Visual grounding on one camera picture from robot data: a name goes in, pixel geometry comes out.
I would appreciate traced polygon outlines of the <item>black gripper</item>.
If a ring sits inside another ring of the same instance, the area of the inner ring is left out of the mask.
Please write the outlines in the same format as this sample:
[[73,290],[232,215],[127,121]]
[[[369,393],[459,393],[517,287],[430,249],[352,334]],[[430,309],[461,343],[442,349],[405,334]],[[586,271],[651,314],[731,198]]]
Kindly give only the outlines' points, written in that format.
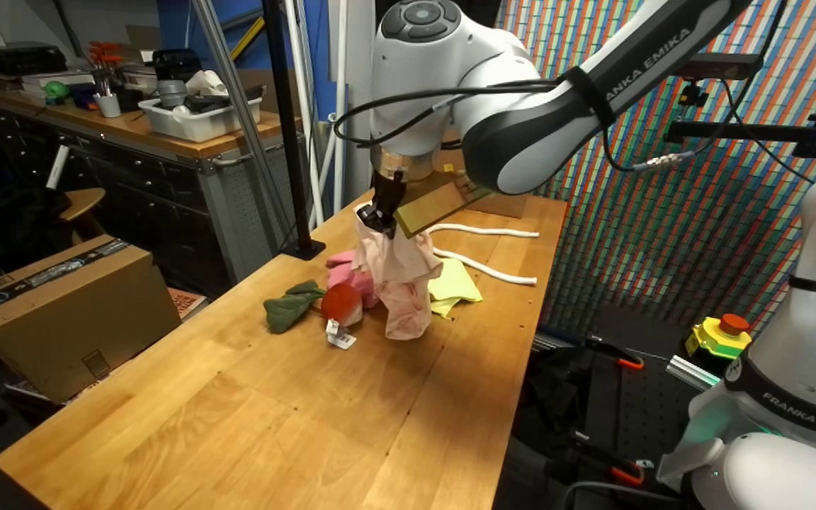
[[383,234],[395,234],[398,229],[398,206],[405,198],[405,172],[395,169],[392,175],[376,172],[372,179],[372,202],[358,210],[358,219]]

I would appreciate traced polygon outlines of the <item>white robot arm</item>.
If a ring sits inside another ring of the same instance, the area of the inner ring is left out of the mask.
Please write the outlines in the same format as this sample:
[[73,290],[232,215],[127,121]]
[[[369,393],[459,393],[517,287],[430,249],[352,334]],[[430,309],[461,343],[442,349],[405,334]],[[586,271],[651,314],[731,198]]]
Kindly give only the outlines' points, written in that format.
[[522,195],[728,29],[752,0],[644,0],[593,57],[548,79],[524,42],[456,0],[398,0],[375,29],[372,94],[334,132],[427,159],[459,135],[477,190]]

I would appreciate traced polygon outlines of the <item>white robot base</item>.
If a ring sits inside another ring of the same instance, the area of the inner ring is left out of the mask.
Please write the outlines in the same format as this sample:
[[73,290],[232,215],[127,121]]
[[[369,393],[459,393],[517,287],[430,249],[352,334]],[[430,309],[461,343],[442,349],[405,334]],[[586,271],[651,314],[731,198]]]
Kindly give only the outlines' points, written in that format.
[[699,510],[816,510],[816,183],[789,295],[723,380],[689,403],[657,482]]

